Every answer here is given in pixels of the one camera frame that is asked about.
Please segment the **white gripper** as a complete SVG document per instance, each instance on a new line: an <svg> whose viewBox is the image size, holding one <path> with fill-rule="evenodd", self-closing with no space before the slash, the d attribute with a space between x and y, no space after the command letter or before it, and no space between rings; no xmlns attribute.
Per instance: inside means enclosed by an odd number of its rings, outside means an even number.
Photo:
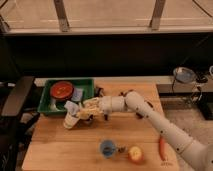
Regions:
<svg viewBox="0 0 213 171"><path fill-rule="evenodd" d="M88 119L92 114L100 114L99 99L92 98L89 101L79 102L79 111L77 117L80 119Z"/></svg>

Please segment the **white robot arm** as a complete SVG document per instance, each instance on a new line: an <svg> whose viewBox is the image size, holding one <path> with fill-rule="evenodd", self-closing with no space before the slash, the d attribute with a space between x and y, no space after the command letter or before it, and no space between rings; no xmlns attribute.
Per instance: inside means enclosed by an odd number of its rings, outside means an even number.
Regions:
<svg viewBox="0 0 213 171"><path fill-rule="evenodd" d="M204 145L157 112L137 91L123 96L103 96L80 103L79 115L134 112L146 118L166 142L195 171L213 171L213 144Z"/></svg>

